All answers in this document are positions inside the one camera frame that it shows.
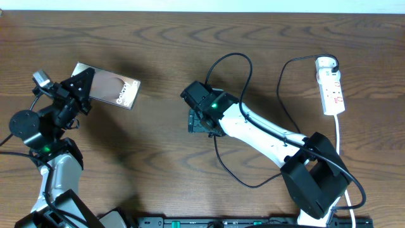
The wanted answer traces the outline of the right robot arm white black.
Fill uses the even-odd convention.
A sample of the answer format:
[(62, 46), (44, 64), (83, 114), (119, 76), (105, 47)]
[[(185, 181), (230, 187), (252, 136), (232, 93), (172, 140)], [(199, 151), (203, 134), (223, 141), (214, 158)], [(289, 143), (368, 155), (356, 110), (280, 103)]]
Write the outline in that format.
[(180, 96), (203, 132), (243, 141), (279, 167), (290, 197), (301, 210), (299, 225), (326, 227), (330, 223), (351, 179), (327, 137), (285, 130), (252, 112), (235, 96), (198, 81)]

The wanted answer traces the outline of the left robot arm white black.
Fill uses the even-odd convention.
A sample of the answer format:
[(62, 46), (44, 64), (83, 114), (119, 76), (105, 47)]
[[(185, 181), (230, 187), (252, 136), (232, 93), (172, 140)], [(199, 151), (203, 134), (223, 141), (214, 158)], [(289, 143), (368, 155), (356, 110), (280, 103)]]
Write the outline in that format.
[(131, 227), (132, 222), (118, 208), (95, 216), (78, 196), (84, 169), (83, 156), (74, 140), (63, 137), (76, 129), (79, 113), (88, 114), (90, 89), (95, 75), (86, 68), (60, 83), (42, 70), (33, 74), (37, 99), (46, 95), (52, 103), (39, 110), (15, 113), (9, 122), (12, 136), (29, 148), (29, 158), (42, 176), (39, 197), (31, 212), (16, 227)]

